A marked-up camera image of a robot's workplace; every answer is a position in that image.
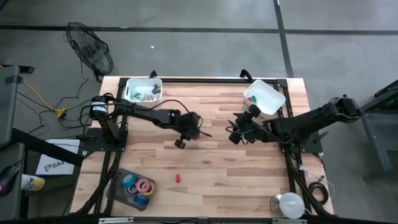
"electric fan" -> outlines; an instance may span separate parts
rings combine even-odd
[[[97,81],[102,82],[99,77],[109,75],[113,70],[108,45],[79,22],[68,23],[65,35],[80,60],[94,71]]]

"gray floor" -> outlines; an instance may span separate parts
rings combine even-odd
[[[280,0],[286,29],[396,30],[394,0]],[[0,22],[89,26],[277,28],[271,0],[13,0]],[[278,34],[195,34],[99,32],[115,62],[112,75],[236,76],[242,68],[257,77],[286,77]],[[304,78],[311,107],[347,94],[359,105],[397,79],[398,36],[288,35],[295,77]],[[24,79],[50,103],[74,95],[82,78],[80,61],[63,40],[63,32],[0,30],[0,62],[36,67]],[[89,82],[79,100],[97,94],[100,84],[83,66]],[[34,97],[25,87],[20,91]],[[28,102],[41,111],[42,108]],[[68,117],[77,118],[79,110]],[[50,131],[41,138],[80,134],[65,130],[53,114],[44,115]],[[29,131],[36,114],[18,104],[15,127]],[[398,189],[394,180],[365,184],[362,176],[378,169],[362,124],[334,124],[322,140],[328,179],[336,188],[333,205],[347,218],[398,222]],[[32,200],[31,215],[59,215],[70,189]]]

